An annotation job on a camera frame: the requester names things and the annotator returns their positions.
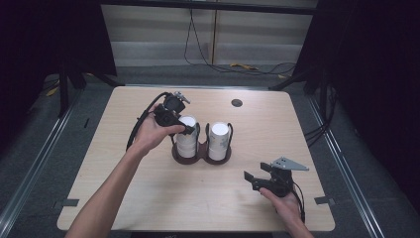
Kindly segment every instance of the wrist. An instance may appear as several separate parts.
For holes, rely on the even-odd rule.
[[[142,158],[149,153],[149,149],[140,143],[134,143],[128,150],[126,155],[129,159],[141,161]]]

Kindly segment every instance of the white cup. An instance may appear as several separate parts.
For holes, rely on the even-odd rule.
[[[191,144],[182,144],[177,142],[176,143],[176,148],[181,149],[181,150],[195,150],[197,149],[197,143],[194,141]]]
[[[183,158],[192,158],[195,156],[195,148],[194,149],[188,149],[188,150],[182,150],[180,148],[176,148],[176,150],[178,151],[179,155],[182,156]]]
[[[209,148],[215,151],[224,151],[228,149],[229,127],[224,122],[216,122],[210,130]]]
[[[192,143],[196,143],[197,141],[197,128],[195,124],[197,120],[193,116],[181,116],[179,121],[183,124],[193,127],[194,131],[190,135],[183,135],[183,134],[176,134],[176,143],[190,145]]]
[[[213,150],[209,148],[209,157],[214,161],[221,161],[225,159],[228,150]]]

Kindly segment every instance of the human arm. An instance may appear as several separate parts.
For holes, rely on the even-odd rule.
[[[153,113],[149,114],[139,128],[132,146],[77,214],[65,237],[106,237],[142,158],[159,145],[165,136],[184,129],[180,125],[161,127]]]
[[[291,237],[313,237],[300,218],[299,206],[293,193],[289,193],[285,197],[278,197],[264,187],[260,188],[260,193],[271,201]]]

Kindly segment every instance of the gray carpet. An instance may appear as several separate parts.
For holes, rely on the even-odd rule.
[[[272,65],[259,66],[271,70]],[[287,70],[283,65],[278,70]],[[208,66],[151,66],[120,67],[120,81],[132,84],[242,86],[267,88],[281,82],[276,75],[250,76],[246,74],[217,72]],[[16,220],[9,237],[62,237],[56,228],[60,209],[57,201],[65,199],[78,168],[89,147],[105,109],[112,88],[96,78],[88,77],[88,85],[74,108],[47,165],[38,179],[29,199]],[[287,88],[303,132],[318,126],[303,94],[304,82]],[[11,143],[0,160],[0,206],[10,199],[47,138],[58,113],[58,95],[40,96],[30,113],[25,128]],[[385,237],[420,237],[420,220],[404,194],[386,170],[374,159],[357,136],[355,129],[338,103],[332,122],[332,131],[338,140],[356,180],[361,186]],[[331,206],[336,228],[332,232],[317,232],[316,237],[370,237],[349,190],[334,161],[330,149],[321,138],[310,148],[326,195],[333,198]],[[110,237],[131,237],[129,232],[113,231]],[[288,237],[284,233],[273,237]]]

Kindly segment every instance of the dark brown cup holder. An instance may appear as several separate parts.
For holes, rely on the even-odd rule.
[[[203,159],[205,162],[207,162],[210,165],[223,165],[226,162],[229,161],[229,159],[231,159],[231,155],[232,155],[232,148],[231,148],[231,141],[232,141],[232,135],[234,133],[233,127],[230,123],[228,123],[228,126],[231,128],[231,135],[229,138],[229,143],[228,143],[228,149],[226,150],[226,156],[225,159],[220,160],[220,161],[216,161],[213,160],[209,157],[208,155],[208,147],[209,147],[209,124],[207,123],[206,125],[206,141],[204,143],[199,143],[198,142],[198,137],[200,135],[200,124],[196,124],[196,129],[197,129],[197,150],[195,153],[194,157],[191,158],[184,158],[182,157],[177,149],[176,149],[176,143],[173,141],[173,136],[171,136],[171,140],[172,140],[172,156],[173,158],[180,164],[182,165],[192,165],[196,162],[198,162],[200,159]]]

